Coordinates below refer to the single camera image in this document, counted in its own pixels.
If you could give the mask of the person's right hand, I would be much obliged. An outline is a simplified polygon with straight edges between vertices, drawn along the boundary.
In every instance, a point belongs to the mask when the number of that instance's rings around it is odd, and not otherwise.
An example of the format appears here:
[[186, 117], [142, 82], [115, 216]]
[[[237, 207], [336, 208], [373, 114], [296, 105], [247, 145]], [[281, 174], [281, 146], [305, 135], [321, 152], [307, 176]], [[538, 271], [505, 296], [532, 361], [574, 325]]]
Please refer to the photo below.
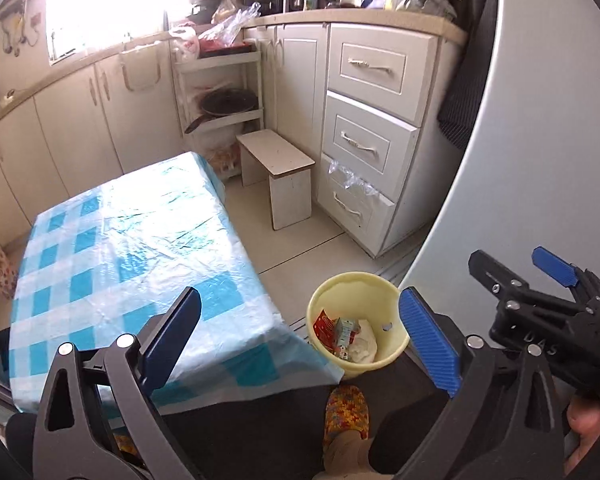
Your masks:
[[571, 430], [579, 436], [578, 447], [565, 462], [565, 474], [570, 474], [600, 437], [600, 402], [574, 396], [568, 406], [567, 422]]

